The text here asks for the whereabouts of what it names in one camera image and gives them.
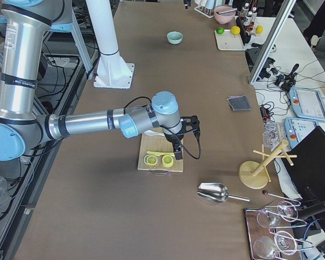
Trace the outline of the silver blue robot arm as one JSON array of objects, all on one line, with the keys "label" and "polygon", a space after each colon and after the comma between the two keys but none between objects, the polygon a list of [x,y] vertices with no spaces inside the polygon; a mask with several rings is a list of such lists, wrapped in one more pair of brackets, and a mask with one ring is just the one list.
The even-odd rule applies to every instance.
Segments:
[{"label": "silver blue robot arm", "polygon": [[35,115],[43,34],[69,24],[69,1],[3,1],[6,36],[0,74],[0,161],[9,161],[52,140],[120,129],[127,138],[161,127],[169,142],[182,139],[185,125],[175,96],[159,92],[149,105],[80,115]]}]

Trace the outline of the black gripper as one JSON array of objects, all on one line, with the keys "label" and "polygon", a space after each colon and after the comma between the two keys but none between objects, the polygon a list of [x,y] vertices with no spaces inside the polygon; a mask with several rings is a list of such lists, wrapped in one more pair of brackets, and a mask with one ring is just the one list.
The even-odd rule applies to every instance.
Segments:
[{"label": "black gripper", "polygon": [[184,134],[173,133],[169,128],[164,127],[164,135],[167,141],[172,144],[175,159],[182,160],[183,152],[181,149],[181,141],[184,137]]},{"label": "black gripper", "polygon": [[183,0],[185,8],[190,7],[190,0]]}]

